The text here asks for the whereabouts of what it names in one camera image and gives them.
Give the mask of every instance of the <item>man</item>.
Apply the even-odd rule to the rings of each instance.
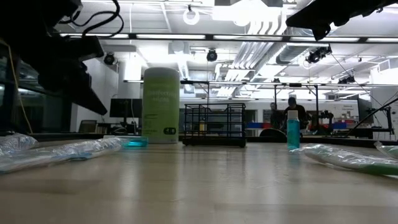
[[[290,110],[298,111],[298,120],[300,121],[300,129],[305,129],[308,124],[307,113],[302,105],[298,105],[294,97],[290,97],[288,102],[289,106],[284,111],[285,120],[287,119],[287,112]]]
[[[284,114],[280,111],[277,110],[276,104],[271,103],[271,126],[274,129],[280,129],[282,127],[282,124],[284,122]]]

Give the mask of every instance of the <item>table surface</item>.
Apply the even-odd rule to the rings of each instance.
[[[361,149],[378,155],[376,150]],[[0,176],[2,223],[397,223],[398,179],[285,144],[151,146]]]

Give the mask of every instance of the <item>bottle cap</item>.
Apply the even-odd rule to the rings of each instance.
[[[287,111],[287,119],[298,119],[299,118],[299,112],[296,110],[293,111]]]

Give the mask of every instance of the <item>wire rack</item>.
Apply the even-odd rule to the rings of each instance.
[[[184,145],[246,145],[244,103],[186,104]]]

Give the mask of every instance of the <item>plastic bag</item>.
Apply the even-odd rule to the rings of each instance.
[[[324,164],[331,164],[376,175],[398,175],[398,161],[367,156],[333,146],[312,144],[302,149],[305,155]]]
[[[0,156],[25,151],[36,143],[33,137],[18,133],[0,138]]]
[[[374,146],[384,155],[398,160],[398,146],[383,146],[379,141],[374,143]]]
[[[119,138],[108,138],[5,154],[0,156],[0,173],[73,159],[91,159],[120,150],[123,142]]]

